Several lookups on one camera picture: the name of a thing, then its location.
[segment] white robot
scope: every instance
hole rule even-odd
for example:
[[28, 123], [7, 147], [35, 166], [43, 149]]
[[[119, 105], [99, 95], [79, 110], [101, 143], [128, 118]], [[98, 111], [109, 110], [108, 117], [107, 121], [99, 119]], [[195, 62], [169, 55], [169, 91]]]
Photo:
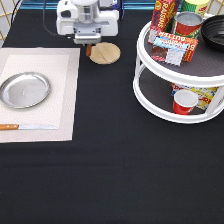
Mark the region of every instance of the white robot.
[[57, 32], [74, 39], [76, 44], [97, 44], [102, 36], [118, 33], [117, 10], [100, 11], [100, 6], [112, 7], [114, 0], [60, 0], [57, 6]]

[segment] red plastic cup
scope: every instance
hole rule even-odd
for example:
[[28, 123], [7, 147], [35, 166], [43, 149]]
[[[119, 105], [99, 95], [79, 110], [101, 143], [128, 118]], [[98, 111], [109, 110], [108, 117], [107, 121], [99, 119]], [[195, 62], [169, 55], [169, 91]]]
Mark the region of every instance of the red plastic cup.
[[176, 114], [188, 115], [198, 104], [198, 95], [182, 89], [174, 94], [173, 110]]

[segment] knife blade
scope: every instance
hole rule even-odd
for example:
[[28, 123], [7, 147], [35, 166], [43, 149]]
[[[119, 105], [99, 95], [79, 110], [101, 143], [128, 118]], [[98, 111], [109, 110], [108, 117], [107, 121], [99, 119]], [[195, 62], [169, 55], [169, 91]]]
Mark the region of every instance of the knife blade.
[[0, 124], [0, 130], [53, 130], [57, 127], [53, 125], [34, 125], [34, 124]]

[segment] silver plate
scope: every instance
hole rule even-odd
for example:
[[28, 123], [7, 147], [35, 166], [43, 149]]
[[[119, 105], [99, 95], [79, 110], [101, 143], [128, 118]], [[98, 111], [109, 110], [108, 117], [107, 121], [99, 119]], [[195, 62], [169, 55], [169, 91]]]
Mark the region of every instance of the silver plate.
[[0, 87], [0, 99], [8, 107], [27, 108], [43, 101], [50, 82], [37, 72], [25, 72], [7, 79]]

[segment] wooden coaster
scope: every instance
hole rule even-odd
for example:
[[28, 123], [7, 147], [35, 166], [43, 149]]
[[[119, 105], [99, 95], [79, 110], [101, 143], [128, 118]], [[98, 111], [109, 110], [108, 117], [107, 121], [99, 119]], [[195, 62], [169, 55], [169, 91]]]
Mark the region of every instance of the wooden coaster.
[[111, 43], [99, 43], [92, 47], [90, 59], [97, 64], [111, 64], [121, 55], [120, 49]]

